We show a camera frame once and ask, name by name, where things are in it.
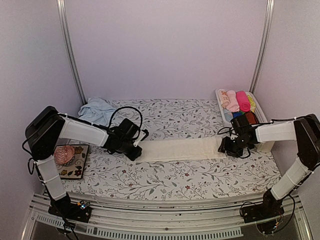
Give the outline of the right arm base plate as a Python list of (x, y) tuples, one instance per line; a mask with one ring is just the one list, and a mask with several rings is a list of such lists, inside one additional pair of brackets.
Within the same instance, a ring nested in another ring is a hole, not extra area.
[(267, 201), (259, 204), (246, 201), (239, 210), (239, 214), (245, 223), (252, 223), (278, 217), (283, 215), (284, 212), (282, 201)]

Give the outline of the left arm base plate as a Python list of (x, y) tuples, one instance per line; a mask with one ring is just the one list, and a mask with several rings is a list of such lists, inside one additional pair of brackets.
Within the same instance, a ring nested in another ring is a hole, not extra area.
[(90, 206), (82, 207), (82, 204), (72, 203), (69, 200), (55, 200), (50, 202), (48, 213), (67, 220), (88, 223), (92, 208)]

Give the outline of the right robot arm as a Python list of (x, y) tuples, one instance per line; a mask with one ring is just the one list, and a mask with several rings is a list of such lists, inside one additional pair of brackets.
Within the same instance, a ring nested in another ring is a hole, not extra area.
[(273, 218), (284, 214), (283, 200), (320, 165), (320, 122), (315, 114), (289, 119), (273, 119), (265, 123), (249, 123), (245, 116), (231, 120), (230, 134), (218, 148), (220, 153), (242, 158), (244, 150), (258, 144), (275, 142), (276, 156), (284, 157), (286, 172), (262, 197), (262, 203), (250, 203), (239, 213), (246, 223)]

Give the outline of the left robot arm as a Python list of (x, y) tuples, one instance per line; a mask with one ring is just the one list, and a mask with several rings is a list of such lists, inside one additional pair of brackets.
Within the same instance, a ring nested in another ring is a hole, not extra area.
[(109, 154), (119, 153), (135, 161), (142, 154), (139, 143), (149, 135), (142, 125), (124, 119), (118, 126), (107, 126), (88, 122), (60, 113), (53, 106), (47, 106), (26, 128), (24, 145), (34, 162), (40, 182), (45, 187), (51, 206), (63, 216), (74, 213), (62, 181), (60, 179), (54, 151), (60, 139), (84, 142), (101, 147)]

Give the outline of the cream white towel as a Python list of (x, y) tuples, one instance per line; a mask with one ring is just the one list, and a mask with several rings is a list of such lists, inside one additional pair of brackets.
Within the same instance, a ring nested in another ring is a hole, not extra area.
[(218, 151), (222, 137), (152, 140), (142, 142), (142, 154), (138, 162), (167, 162), (205, 159), (225, 159), (227, 155)]

